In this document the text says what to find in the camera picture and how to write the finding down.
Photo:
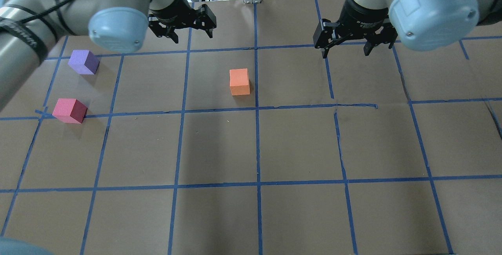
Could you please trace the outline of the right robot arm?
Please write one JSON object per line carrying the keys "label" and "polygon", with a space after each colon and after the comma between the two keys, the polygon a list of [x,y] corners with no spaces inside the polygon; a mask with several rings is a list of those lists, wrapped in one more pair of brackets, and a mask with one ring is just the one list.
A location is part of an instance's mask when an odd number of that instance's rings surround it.
{"label": "right robot arm", "polygon": [[366,56],[397,39],[413,51],[433,51],[500,21],[501,0],[345,0],[337,21],[319,21],[313,43],[323,58],[334,46],[363,39]]}

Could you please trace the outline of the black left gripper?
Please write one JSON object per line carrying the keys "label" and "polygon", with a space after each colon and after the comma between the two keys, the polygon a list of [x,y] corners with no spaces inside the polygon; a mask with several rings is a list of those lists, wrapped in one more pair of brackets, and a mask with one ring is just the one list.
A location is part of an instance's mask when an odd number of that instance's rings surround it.
{"label": "black left gripper", "polygon": [[195,10],[187,0],[152,0],[149,11],[156,18],[149,21],[154,35],[169,38],[175,44],[179,43],[176,29],[191,27],[203,30],[209,38],[213,38],[213,30],[217,28],[216,16],[207,4]]}

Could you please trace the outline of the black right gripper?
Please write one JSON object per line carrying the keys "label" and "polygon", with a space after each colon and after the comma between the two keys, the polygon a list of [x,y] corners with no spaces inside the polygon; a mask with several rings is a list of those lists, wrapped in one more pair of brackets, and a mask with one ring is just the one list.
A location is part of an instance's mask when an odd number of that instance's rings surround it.
{"label": "black right gripper", "polygon": [[331,48],[348,40],[366,39],[364,55],[380,44],[392,49],[397,32],[390,23],[388,8],[368,9],[354,0],[345,0],[337,22],[322,18],[314,32],[313,44],[321,51],[323,59],[328,57]]}

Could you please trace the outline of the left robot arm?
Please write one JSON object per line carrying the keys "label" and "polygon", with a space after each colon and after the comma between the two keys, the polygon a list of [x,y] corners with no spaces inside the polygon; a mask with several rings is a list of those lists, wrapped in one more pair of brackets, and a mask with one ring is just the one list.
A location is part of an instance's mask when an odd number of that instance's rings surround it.
{"label": "left robot arm", "polygon": [[215,14],[187,0],[1,0],[1,108],[68,35],[117,53],[140,50],[147,29],[178,43],[176,29],[213,37]]}

